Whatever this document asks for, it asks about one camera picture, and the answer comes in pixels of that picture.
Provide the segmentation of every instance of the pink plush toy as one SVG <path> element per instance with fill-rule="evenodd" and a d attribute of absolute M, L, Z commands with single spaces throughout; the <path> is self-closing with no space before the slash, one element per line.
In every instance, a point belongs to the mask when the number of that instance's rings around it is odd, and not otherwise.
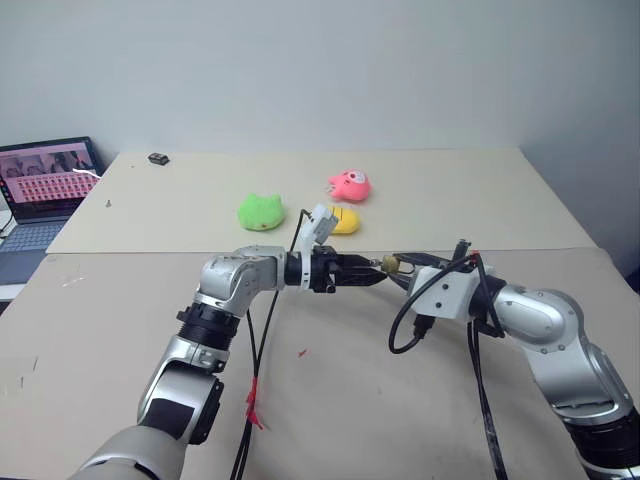
<path fill-rule="evenodd" d="M 329 178 L 329 194 L 337 200 L 361 202 L 369 196 L 371 184 L 360 170 L 345 170 Z"/>

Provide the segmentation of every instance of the laptop keyboard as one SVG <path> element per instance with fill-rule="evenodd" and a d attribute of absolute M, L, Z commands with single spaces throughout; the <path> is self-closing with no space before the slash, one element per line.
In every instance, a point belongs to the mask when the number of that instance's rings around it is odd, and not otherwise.
<path fill-rule="evenodd" d="M 17 227 L 9 238 L 0 245 L 0 252 L 23 252 L 26 250 L 45 250 L 53 241 L 62 224 L 29 225 Z"/>

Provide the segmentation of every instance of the laptop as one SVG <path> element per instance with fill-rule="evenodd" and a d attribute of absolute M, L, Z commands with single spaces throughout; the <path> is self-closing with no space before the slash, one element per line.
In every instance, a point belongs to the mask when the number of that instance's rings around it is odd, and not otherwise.
<path fill-rule="evenodd" d="M 0 285 L 29 280 L 101 173 L 89 137 L 0 147 L 0 191 L 17 223 L 0 245 Z"/>

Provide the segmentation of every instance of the yellow plush toy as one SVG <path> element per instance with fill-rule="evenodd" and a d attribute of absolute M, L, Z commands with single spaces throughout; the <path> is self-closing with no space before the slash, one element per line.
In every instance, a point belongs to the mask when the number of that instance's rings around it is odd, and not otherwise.
<path fill-rule="evenodd" d="M 334 234 L 346 235 L 360 228 L 360 218 L 353 210 L 333 205 L 331 206 L 331 214 L 338 217 L 338 225 L 333 229 Z"/>

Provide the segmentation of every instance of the red cable tie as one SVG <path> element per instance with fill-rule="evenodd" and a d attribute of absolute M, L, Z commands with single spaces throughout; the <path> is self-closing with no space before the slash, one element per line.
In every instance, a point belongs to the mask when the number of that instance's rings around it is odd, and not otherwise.
<path fill-rule="evenodd" d="M 247 419 L 257 426 L 260 430 L 264 430 L 262 423 L 260 423 L 260 419 L 258 418 L 258 414 L 256 413 L 256 399 L 258 398 L 258 377 L 253 377 L 251 380 L 251 390 L 249 390 L 249 394 L 247 395 Z"/>

